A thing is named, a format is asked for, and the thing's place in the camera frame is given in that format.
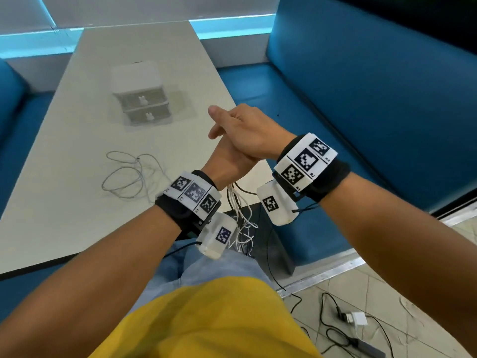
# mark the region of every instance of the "sofa backrest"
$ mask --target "sofa backrest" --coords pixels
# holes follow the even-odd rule
[[[0,147],[13,122],[16,108],[26,93],[26,83],[0,59]]]
[[[477,187],[476,55],[337,0],[281,0],[267,54],[408,202]]]

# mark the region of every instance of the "hand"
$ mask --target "hand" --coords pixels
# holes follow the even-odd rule
[[[225,135],[218,142],[217,147],[202,168],[202,172],[214,181],[218,191],[222,191],[228,185],[245,176],[258,161],[258,158],[244,155],[236,149]]]
[[[208,112],[215,121],[209,138],[227,134],[234,146],[248,156],[277,159],[296,137],[258,108],[246,104],[229,112],[212,105]]]

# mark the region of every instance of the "tiled floor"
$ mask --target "tiled floor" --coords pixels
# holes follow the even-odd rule
[[[468,240],[477,244],[477,217],[461,222],[454,229]],[[332,345],[326,337],[328,329],[319,320],[321,296],[328,292],[334,296],[343,312],[365,311],[376,317],[384,327],[393,347],[395,358],[470,358],[470,355],[443,328],[423,313],[396,290],[386,284],[368,265],[350,270],[331,280],[303,290],[299,295],[303,301],[294,312],[297,324],[308,331],[310,339],[323,352]],[[285,299],[291,309],[297,298]],[[368,319],[364,329],[355,329],[336,319],[336,308],[329,296],[324,296],[323,322],[335,325],[351,337],[358,337],[391,357],[387,340],[378,323]],[[340,337],[330,333],[333,339]],[[349,349],[356,357],[367,355]],[[324,358],[350,358],[339,347],[333,347]]]

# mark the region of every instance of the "forearm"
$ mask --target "forearm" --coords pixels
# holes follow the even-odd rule
[[[470,328],[476,323],[477,301],[474,244],[355,174],[343,180],[321,206],[387,283],[461,343],[470,339],[470,331],[465,338],[466,324]]]
[[[0,325],[0,357],[86,357],[126,315],[179,235],[152,206],[80,253]]]

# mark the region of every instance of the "white table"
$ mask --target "white table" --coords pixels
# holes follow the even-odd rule
[[[111,68],[141,60],[158,63],[170,123],[128,126],[110,93]],[[0,273],[78,253],[150,206],[144,195],[122,200],[102,191],[118,167],[106,152],[151,153],[172,179],[201,168],[218,142],[207,138],[211,104],[235,106],[188,22],[86,29],[0,221]],[[154,198],[168,180],[152,178]],[[239,185],[255,191],[269,180],[261,161]],[[222,203],[221,211],[230,209]]]

